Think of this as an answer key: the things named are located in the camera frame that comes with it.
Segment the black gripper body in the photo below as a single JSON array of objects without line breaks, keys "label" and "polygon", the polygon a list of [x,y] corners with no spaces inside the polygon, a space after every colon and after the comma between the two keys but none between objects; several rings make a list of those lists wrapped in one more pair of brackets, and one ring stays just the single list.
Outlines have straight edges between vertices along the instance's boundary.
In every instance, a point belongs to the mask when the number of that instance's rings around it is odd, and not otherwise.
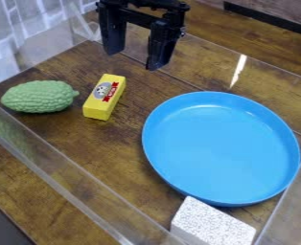
[{"label": "black gripper body", "polygon": [[142,28],[149,28],[156,21],[181,28],[189,9],[182,0],[99,0],[97,3],[101,23],[106,19],[112,25],[132,23]]}]

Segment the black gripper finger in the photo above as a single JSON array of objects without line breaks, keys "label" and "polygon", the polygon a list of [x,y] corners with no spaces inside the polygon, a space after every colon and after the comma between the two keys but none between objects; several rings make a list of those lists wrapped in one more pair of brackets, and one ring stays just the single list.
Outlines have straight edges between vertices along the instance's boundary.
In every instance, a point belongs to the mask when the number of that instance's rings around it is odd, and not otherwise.
[{"label": "black gripper finger", "polygon": [[126,4],[99,3],[97,6],[105,53],[112,56],[125,47],[126,20],[121,10]]},{"label": "black gripper finger", "polygon": [[146,70],[154,71],[168,64],[178,37],[180,29],[173,28],[162,20],[150,24]]}]

